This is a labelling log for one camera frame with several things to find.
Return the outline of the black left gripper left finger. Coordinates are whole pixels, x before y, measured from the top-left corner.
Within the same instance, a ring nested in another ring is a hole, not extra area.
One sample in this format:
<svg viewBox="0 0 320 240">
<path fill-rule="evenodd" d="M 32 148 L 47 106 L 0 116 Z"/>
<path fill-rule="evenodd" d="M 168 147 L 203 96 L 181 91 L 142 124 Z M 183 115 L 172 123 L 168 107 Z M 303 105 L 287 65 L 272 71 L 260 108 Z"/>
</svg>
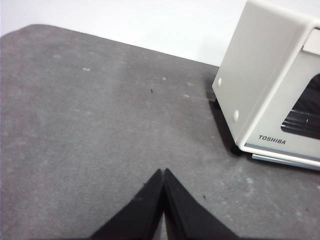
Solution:
<svg viewBox="0 0 320 240">
<path fill-rule="evenodd" d="M 163 187 L 163 173 L 158 169 L 130 202 L 94 232 L 90 239 L 151 240 L 162 216 Z"/>
</svg>

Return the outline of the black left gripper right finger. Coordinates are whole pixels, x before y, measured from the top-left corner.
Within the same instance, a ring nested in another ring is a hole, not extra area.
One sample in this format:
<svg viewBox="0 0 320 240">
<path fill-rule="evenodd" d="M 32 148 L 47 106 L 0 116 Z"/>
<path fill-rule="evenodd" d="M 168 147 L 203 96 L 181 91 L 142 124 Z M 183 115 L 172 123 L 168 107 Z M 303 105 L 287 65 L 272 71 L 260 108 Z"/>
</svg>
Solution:
<svg viewBox="0 0 320 240">
<path fill-rule="evenodd" d="M 164 212 L 177 240 L 239 240 L 232 230 L 207 211 L 167 168 L 163 174 Z"/>
</svg>

